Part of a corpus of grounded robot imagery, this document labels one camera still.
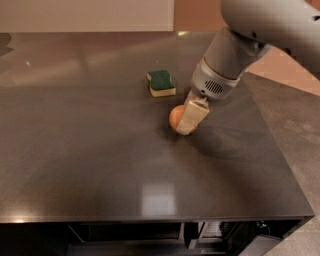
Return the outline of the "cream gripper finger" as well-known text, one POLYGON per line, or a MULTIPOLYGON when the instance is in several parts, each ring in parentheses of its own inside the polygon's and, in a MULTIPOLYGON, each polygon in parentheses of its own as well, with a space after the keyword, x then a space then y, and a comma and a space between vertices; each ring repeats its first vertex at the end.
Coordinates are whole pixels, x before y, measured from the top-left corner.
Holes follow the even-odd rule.
POLYGON ((181 135, 189 135, 209 114, 209 103, 206 98, 198 98, 183 106, 184 113, 175 130, 181 135))
POLYGON ((199 98, 199 96, 197 94, 194 94, 192 91, 189 91, 189 93, 185 99, 185 103, 188 104, 190 101, 196 100, 198 98, 199 98))

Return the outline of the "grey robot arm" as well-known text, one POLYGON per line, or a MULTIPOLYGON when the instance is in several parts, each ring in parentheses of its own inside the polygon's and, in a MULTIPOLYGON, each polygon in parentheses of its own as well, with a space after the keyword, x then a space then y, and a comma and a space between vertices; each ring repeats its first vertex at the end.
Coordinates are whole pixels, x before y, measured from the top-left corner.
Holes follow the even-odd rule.
POLYGON ((226 26, 214 36, 196 66, 185 102, 170 113, 170 125, 192 133, 223 100, 244 71, 275 47, 320 78, 320 11, 305 0, 222 0, 226 26))

